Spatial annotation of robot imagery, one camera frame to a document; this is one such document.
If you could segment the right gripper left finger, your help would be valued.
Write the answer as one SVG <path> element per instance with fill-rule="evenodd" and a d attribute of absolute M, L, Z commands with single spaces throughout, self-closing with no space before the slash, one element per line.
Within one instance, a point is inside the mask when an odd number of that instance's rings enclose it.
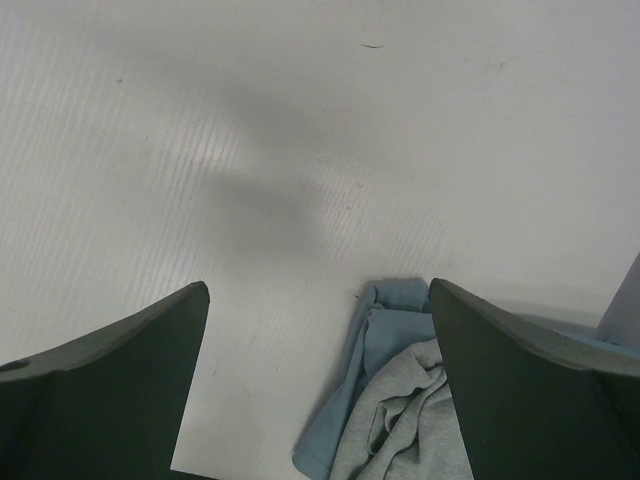
<path fill-rule="evenodd" d="M 185 479 L 171 463 L 209 291 L 153 305 L 1 367 L 4 479 Z"/>

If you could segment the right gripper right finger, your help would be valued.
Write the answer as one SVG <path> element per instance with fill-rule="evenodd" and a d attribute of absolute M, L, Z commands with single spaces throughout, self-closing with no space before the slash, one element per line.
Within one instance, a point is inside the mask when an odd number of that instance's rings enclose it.
<path fill-rule="evenodd" d="M 477 479 L 636 479 L 639 355 L 502 310 L 444 279 L 429 300 Z"/>

